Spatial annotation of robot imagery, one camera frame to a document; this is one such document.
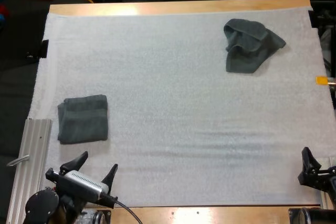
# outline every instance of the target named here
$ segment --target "crumpled gray towel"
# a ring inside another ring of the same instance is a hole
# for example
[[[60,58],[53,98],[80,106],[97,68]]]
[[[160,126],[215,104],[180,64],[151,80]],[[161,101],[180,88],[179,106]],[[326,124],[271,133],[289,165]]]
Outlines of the crumpled gray towel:
[[[224,26],[228,40],[226,71],[253,73],[286,42],[262,23],[231,19]]]
[[[58,105],[61,144],[76,144],[108,138],[107,98],[93,95],[67,98]]]

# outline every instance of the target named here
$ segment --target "wooden table edge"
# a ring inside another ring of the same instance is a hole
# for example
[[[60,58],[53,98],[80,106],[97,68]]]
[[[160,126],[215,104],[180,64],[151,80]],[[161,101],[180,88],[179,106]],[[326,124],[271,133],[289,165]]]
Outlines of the wooden table edge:
[[[270,10],[310,6],[309,0],[214,0],[51,5],[50,13],[70,16],[158,15],[241,10]]]

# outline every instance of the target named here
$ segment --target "black cable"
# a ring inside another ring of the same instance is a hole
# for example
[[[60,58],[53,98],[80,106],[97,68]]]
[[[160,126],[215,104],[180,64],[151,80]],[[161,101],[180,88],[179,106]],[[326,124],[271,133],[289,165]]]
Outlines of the black cable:
[[[138,221],[139,224],[142,224],[139,217],[129,207],[118,201],[118,197],[112,197],[111,195],[108,195],[106,193],[101,193],[100,200],[98,200],[97,204],[111,208],[114,207],[114,204],[117,204],[127,210]]]
[[[125,206],[123,203],[119,202],[119,201],[115,201],[115,203],[119,206],[121,206],[122,208],[126,209],[137,221],[139,224],[142,224],[141,220],[139,219],[139,217],[127,206]]]

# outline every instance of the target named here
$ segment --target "metal bracket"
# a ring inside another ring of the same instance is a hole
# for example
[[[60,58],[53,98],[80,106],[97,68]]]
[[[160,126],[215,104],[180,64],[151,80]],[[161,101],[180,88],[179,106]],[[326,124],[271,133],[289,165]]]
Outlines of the metal bracket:
[[[7,166],[16,165],[7,224],[24,222],[26,202],[31,195],[40,190],[50,130],[50,119],[26,120],[19,153],[20,158],[7,164]]]
[[[23,157],[19,157],[19,158],[15,159],[15,160],[9,162],[9,163],[7,164],[7,166],[16,166],[16,165],[18,165],[19,163],[21,163],[21,162],[23,162],[23,161],[27,161],[27,160],[29,160],[29,154],[24,155]]]

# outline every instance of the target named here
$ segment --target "gray towel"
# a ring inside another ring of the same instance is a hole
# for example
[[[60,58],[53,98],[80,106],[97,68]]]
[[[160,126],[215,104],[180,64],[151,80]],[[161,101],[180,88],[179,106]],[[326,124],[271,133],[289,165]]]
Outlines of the gray towel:
[[[224,26],[228,40],[226,71],[253,73],[286,42],[263,24],[231,19]]]
[[[93,95],[65,99],[58,105],[61,144],[106,140],[108,137],[107,98]]]

